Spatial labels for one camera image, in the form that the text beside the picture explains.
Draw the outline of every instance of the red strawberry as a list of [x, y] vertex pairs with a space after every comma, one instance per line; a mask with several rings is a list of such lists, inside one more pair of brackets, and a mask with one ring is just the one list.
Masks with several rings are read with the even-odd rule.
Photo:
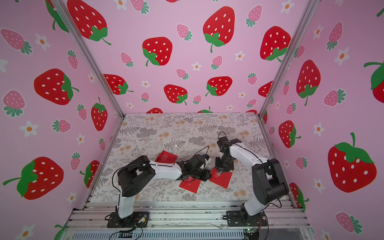
[[74, 53], [74, 51], [72, 51], [72, 49], [68, 50], [68, 62], [75, 70], [79, 66], [79, 61], [77, 60], [76, 54]]
[[248, 13], [248, 18], [245, 20], [245, 24], [247, 25], [248, 28], [253, 27], [256, 22], [260, 19], [262, 16], [262, 6], [257, 5], [253, 9], [251, 9]]
[[227, 44], [233, 36], [235, 28], [235, 11], [230, 7], [222, 7], [204, 23], [205, 40], [216, 47]]
[[99, 167], [99, 161], [93, 160], [86, 168], [85, 173], [82, 173], [80, 171], [80, 174], [85, 175], [84, 176], [84, 183], [87, 186], [87, 188], [90, 187], [93, 177], [95, 176], [95, 173], [97, 171], [97, 168]]
[[301, 98], [307, 98], [304, 106], [307, 106], [308, 96], [315, 93], [320, 84], [320, 71], [312, 60], [307, 60], [300, 70], [299, 78], [297, 79], [296, 92]]
[[20, 50], [23, 54], [31, 54], [32, 47], [29, 42], [24, 41], [24, 38], [17, 32], [2, 28], [0, 30], [1, 36], [4, 40], [14, 49]]
[[292, 121], [285, 121], [279, 126], [279, 136], [287, 148], [292, 147], [295, 144], [296, 138], [296, 127]]
[[179, 78], [182, 78], [183, 80], [187, 80], [189, 78], [188, 73], [184, 69], [176, 69], [176, 74]]
[[267, 96], [267, 94], [268, 94], [268, 92], [269, 92], [269, 89], [270, 89], [271, 86], [272, 86], [272, 82], [273, 82], [273, 81], [270, 81], [270, 82], [268, 82], [267, 84], [265, 84], [265, 85], [263, 85], [263, 86], [261, 86], [261, 87], [259, 88], [259, 95], [260, 95], [260, 96], [263, 96], [263, 97], [266, 98], [266, 96]]
[[192, 33], [189, 31], [188, 27], [182, 24], [176, 26], [177, 33], [179, 37], [184, 38], [185, 41], [192, 39]]
[[100, 98], [98, 99], [99, 103], [95, 103], [91, 109], [91, 117], [96, 130], [101, 131], [107, 122], [108, 113], [104, 105], [101, 105]]
[[64, 172], [59, 165], [47, 157], [38, 157], [22, 170], [22, 177], [3, 182], [3, 185], [20, 179], [17, 191], [28, 200], [44, 196], [63, 180]]
[[164, 87], [164, 93], [166, 94], [167, 99], [171, 103], [185, 102], [185, 104], [187, 105], [186, 100], [188, 98], [188, 92], [185, 88], [168, 84]]
[[75, 152], [71, 160], [72, 171], [75, 171], [79, 167], [79, 165], [80, 165], [80, 154], [78, 152]]
[[3, 110], [6, 115], [14, 118], [23, 114], [22, 109], [25, 107], [25, 101], [18, 91], [10, 90], [7, 92], [7, 94], [3, 96], [3, 103], [5, 105]]
[[257, 81], [256, 74], [255, 74], [255, 73], [250, 73], [250, 74], [248, 75], [248, 80], [247, 80], [247, 82], [248, 82], [249, 84], [251, 84], [251, 85], [254, 85], [254, 84], [256, 83], [256, 81]]
[[211, 78], [207, 82], [207, 94], [210, 93], [212, 96], [221, 96], [227, 92], [229, 87], [232, 85], [232, 79], [230, 77], [215, 77]]
[[35, 91], [41, 97], [58, 105], [68, 104], [73, 97], [71, 80], [59, 69], [51, 69], [35, 79]]
[[163, 113], [163, 111], [160, 108], [152, 108], [147, 113]]
[[112, 92], [116, 95], [122, 95], [128, 92], [133, 92], [128, 90], [127, 82], [118, 75], [104, 74], [105, 79], [107, 80], [109, 87]]
[[328, 51], [331, 51], [336, 47], [337, 41], [341, 38], [342, 34], [343, 34], [343, 23], [338, 22], [336, 23], [331, 33], [329, 34], [329, 37], [328, 37], [329, 42], [327, 43]]
[[111, 45], [104, 40], [108, 35], [107, 22], [98, 11], [81, 0], [68, 0], [67, 7], [83, 37], [93, 41], [102, 39]]
[[148, 58], [145, 64], [148, 67], [148, 62], [153, 65], [164, 66], [169, 62], [172, 53], [172, 43], [166, 37], [148, 38], [142, 45], [143, 54]]
[[288, 94], [288, 90], [289, 90], [289, 81], [286, 80], [285, 83], [284, 83], [284, 88], [283, 88], [284, 96], [286, 96]]
[[343, 192], [353, 192], [370, 184], [376, 178], [376, 167], [366, 151], [355, 147], [355, 134], [351, 132], [353, 146], [339, 143], [328, 152], [328, 165], [332, 181]]
[[373, 96], [380, 102], [384, 103], [384, 63], [370, 62], [364, 64], [364, 67], [370, 65], [380, 65], [371, 77], [371, 90]]
[[345, 212], [339, 212], [335, 215], [336, 221], [345, 229], [347, 232], [356, 234], [362, 233], [362, 226], [360, 225], [359, 220], [353, 216], [349, 216]]
[[99, 145], [100, 145], [100, 149], [104, 151], [105, 150], [105, 141], [103, 138], [99, 139]]
[[277, 58], [281, 62], [279, 57], [286, 52], [290, 42], [291, 36], [286, 31], [278, 26], [273, 26], [264, 34], [260, 57], [268, 61]]

